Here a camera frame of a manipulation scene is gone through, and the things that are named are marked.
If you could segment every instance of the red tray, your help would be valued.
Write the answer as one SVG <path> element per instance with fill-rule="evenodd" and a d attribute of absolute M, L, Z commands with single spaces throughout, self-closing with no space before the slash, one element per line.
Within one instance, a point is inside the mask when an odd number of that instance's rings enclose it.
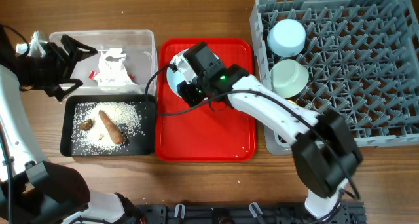
<path fill-rule="evenodd" d="M 182 50 L 205 41 L 227 67 L 238 64 L 253 73 L 252 51 L 243 39 L 180 38 L 166 41 L 160 50 L 160 67 Z M 166 80 L 166 72 L 158 79 L 157 109 L 176 112 L 188 105 L 174 94 Z M 213 108 L 222 109 L 222 103 Z M 209 105 L 178 116 L 156 119 L 156 154 L 168 162 L 243 162 L 256 150 L 255 119 L 226 107 L 214 112 Z"/>

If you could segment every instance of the clear plastic container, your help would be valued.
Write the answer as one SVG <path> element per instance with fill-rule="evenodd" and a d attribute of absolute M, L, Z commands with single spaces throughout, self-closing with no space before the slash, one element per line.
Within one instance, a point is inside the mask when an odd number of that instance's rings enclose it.
<path fill-rule="evenodd" d="M 144 94 L 145 85 L 151 76 L 157 71 L 157 51 L 152 31 L 149 30 L 111 30 L 111 31 L 61 31 L 50 35 L 50 41 L 59 47 L 61 36 L 67 34 L 70 37 L 96 48 L 99 54 L 89 57 L 77 63 L 71 78 L 80 79 L 83 85 L 71 95 L 104 95 L 104 94 Z M 91 71 L 99 71 L 99 57 L 101 51 L 110 48 L 122 48 L 126 53 L 124 65 L 128 73 L 134 75 L 134 82 L 138 86 L 101 86 L 89 79 Z M 156 92 L 156 81 L 150 85 L 149 94 Z M 63 84 L 65 90 L 70 84 Z"/>

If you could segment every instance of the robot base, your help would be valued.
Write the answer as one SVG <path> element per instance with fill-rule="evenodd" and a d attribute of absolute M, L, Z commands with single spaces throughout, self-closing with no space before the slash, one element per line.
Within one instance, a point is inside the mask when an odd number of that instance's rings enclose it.
<path fill-rule="evenodd" d="M 258 223 L 253 218 L 248 206 L 185 206 L 184 219 L 175 218 L 175 208 L 164 205 L 144 205 L 137 208 L 147 217 L 147 224 L 221 224 L 231 223 L 220 221 L 229 214 L 235 224 Z M 304 203 L 283 203 L 277 206 L 261 206 L 263 219 L 266 224 L 299 224 L 296 219 L 306 220 L 305 223 L 315 219 L 306 211 Z M 364 204 L 360 202 L 344 202 L 341 208 L 326 223 L 333 224 L 367 224 Z M 126 224 L 135 224 L 134 220 Z"/>

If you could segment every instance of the black tray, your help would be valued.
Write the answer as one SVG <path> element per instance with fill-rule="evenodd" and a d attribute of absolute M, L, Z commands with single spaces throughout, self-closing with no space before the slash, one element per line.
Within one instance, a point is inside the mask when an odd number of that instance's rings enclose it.
<path fill-rule="evenodd" d="M 136 106 L 136 111 L 143 117 L 141 119 L 141 129 L 144 134 L 137 134 L 129 137 L 120 151 L 105 151 L 100 154 L 87 153 L 82 150 L 82 145 L 71 141 L 73 133 L 73 119 L 75 108 L 78 103 L 86 102 L 125 102 Z M 103 155 L 148 155 L 155 150 L 155 99 L 149 96 L 150 104 L 145 103 L 144 95 L 108 95 L 108 96 L 72 96 L 65 104 L 64 123 L 61 135 L 60 152 L 67 157 L 81 156 L 103 156 Z"/>

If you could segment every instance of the brown food item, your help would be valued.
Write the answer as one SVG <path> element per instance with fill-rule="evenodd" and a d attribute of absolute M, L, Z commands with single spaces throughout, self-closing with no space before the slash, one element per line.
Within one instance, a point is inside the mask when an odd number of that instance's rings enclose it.
<path fill-rule="evenodd" d="M 93 121 L 92 119 L 87 119 L 82 124 L 80 124 L 79 128 L 81 130 L 90 130 L 93 127 Z"/>
<path fill-rule="evenodd" d="M 122 135 L 120 130 L 117 128 L 117 126 L 115 126 L 115 124 L 113 124 L 111 119 L 109 119 L 109 117 L 106 115 L 106 113 L 103 112 L 102 110 L 99 110 L 99 117 L 103 121 L 103 123 L 106 127 L 106 130 L 108 131 L 109 135 L 111 136 L 111 139 L 112 139 L 113 143 L 115 143 L 117 145 L 122 144 L 124 142 L 124 136 Z"/>

